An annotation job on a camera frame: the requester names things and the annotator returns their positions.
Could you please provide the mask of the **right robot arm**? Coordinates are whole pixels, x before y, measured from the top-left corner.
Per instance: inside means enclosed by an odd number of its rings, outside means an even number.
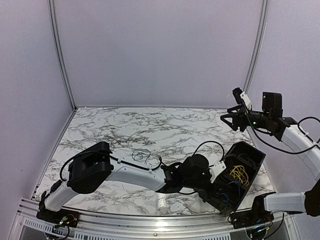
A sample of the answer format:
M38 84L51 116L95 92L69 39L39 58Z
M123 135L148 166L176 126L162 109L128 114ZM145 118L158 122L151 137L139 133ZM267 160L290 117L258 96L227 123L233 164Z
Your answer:
M291 117L283 116L282 95L276 92L263 92L262 110L252 109L252 103L245 91L239 87L232 91L237 106L227 109L221 120L232 130L243 132L250 127L258 132L275 137L290 150L273 146L258 138L268 147L288 155L298 156L313 175L316 183L312 189L305 192L268 193L254 199L252 209L247 219L252 224L258 224L268 212L282 211L289 214L307 214L311 217L320 215L320 142L313 140L306 133L301 123Z

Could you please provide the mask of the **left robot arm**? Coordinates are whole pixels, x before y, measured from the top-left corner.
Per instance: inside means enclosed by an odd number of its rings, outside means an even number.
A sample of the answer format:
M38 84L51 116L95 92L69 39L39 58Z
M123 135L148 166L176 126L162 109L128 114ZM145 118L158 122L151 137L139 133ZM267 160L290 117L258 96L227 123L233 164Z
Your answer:
M41 195L39 212L58 223L62 207L77 195L95 192L103 182L115 181L140 186L161 194L180 193L183 188L211 198L216 178L226 169L221 159L215 164L194 152L183 162L170 165L160 157L155 167L120 159L112 155L110 145L101 141L68 159L59 172L59 180Z

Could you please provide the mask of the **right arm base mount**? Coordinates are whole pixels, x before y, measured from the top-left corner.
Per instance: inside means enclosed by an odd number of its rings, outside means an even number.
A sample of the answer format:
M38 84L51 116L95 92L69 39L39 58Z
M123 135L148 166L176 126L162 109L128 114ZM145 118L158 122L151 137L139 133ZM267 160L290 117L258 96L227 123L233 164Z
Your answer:
M265 210L264 206L265 197L273 193L264 193L256 196L251 209L231 213L227 219L228 222L233 225L234 229L240 229L273 221L273 213Z

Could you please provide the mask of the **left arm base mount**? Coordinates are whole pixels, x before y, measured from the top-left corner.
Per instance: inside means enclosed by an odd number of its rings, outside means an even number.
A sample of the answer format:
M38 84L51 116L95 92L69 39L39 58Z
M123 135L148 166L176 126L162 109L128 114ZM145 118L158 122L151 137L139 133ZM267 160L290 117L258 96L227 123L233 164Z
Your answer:
M76 228L78 226L80 213L67 209L60 209L59 211L47 209L45 205L45 199L49 195L50 194L46 191L41 194L36 218L58 226L68 225L71 228Z

